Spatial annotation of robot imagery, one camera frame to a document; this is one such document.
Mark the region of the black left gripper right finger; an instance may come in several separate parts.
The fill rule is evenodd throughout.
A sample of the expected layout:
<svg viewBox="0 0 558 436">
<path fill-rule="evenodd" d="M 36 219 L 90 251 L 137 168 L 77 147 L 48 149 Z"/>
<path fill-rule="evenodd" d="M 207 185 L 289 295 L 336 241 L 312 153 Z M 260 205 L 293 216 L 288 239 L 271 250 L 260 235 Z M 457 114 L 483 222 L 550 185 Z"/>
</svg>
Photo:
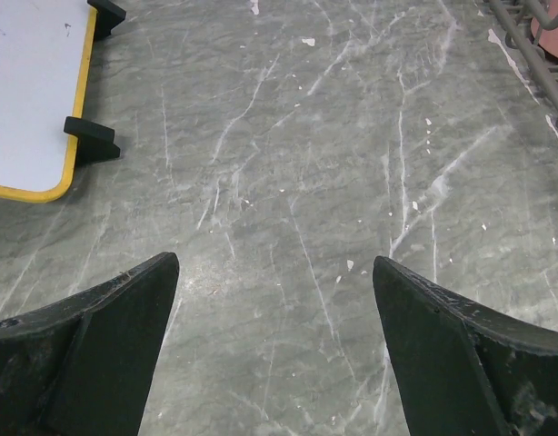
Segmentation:
<svg viewBox="0 0 558 436">
<path fill-rule="evenodd" d="M 374 295 L 412 435 L 558 435 L 558 332 L 387 257 Z"/>
</svg>

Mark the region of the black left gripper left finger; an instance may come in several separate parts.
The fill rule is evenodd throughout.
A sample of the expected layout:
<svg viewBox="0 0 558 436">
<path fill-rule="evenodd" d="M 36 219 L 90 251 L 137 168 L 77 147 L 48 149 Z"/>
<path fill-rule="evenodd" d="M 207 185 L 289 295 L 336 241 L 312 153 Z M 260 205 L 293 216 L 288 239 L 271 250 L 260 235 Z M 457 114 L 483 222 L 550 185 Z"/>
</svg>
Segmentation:
<svg viewBox="0 0 558 436">
<path fill-rule="evenodd" d="M 160 253 L 0 321 L 0 435 L 136 435 L 174 302 Z"/>
</svg>

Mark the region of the pink mug with handle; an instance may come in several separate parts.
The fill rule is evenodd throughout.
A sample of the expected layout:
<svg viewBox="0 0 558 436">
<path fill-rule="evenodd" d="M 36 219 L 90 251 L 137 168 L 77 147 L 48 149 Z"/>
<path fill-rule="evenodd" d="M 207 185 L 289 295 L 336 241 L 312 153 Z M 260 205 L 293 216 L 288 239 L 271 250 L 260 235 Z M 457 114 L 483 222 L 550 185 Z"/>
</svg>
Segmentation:
<svg viewBox="0 0 558 436">
<path fill-rule="evenodd" d="M 540 1 L 533 12 L 531 33 L 533 41 L 553 61 L 558 61 L 558 0 Z"/>
</svg>

